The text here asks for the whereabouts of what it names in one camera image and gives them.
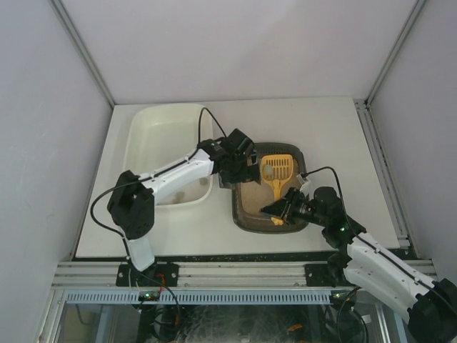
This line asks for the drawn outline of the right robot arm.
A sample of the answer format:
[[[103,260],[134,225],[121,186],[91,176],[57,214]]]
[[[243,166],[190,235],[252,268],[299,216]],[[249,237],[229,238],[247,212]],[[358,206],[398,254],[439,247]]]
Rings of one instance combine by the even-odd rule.
[[[399,314],[417,342],[456,338],[456,285],[429,277],[383,247],[347,215],[340,191],[319,187],[308,197],[291,188],[261,213],[286,224],[303,220],[320,226],[337,251],[328,260],[335,279],[366,290]]]

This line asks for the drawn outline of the yellow litter scoop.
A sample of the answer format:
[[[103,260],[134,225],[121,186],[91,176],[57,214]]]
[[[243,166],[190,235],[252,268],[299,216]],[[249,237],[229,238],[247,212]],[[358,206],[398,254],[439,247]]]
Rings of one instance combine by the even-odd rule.
[[[265,180],[263,177],[263,166],[270,164],[274,168],[274,178]],[[261,180],[273,189],[274,201],[280,199],[281,190],[293,176],[293,157],[290,154],[270,154],[261,159]]]

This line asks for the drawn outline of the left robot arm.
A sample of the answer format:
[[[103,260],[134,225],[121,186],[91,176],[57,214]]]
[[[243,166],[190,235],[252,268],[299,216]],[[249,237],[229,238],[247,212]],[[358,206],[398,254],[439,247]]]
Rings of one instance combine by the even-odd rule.
[[[111,191],[107,210],[120,229],[129,262],[143,272],[155,263],[147,234],[155,222],[155,206],[181,187],[217,174],[223,188],[259,182],[256,147],[249,138],[222,137],[197,144],[189,155],[152,173],[123,172]]]

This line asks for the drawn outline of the dark brown litter box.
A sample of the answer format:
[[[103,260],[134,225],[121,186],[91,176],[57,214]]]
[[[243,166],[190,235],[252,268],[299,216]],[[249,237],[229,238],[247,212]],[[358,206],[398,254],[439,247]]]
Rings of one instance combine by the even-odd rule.
[[[281,196],[284,196],[291,187],[300,186],[296,175],[305,172],[306,163],[301,150],[292,144],[263,142],[256,144],[258,158],[270,154],[290,154],[293,157],[293,176],[290,181],[283,186]],[[247,214],[241,206],[240,184],[232,191],[232,215],[234,223],[244,231],[257,234],[288,234],[299,232],[308,226],[308,222],[299,222],[296,225],[281,224],[276,225],[271,218],[262,214]]]

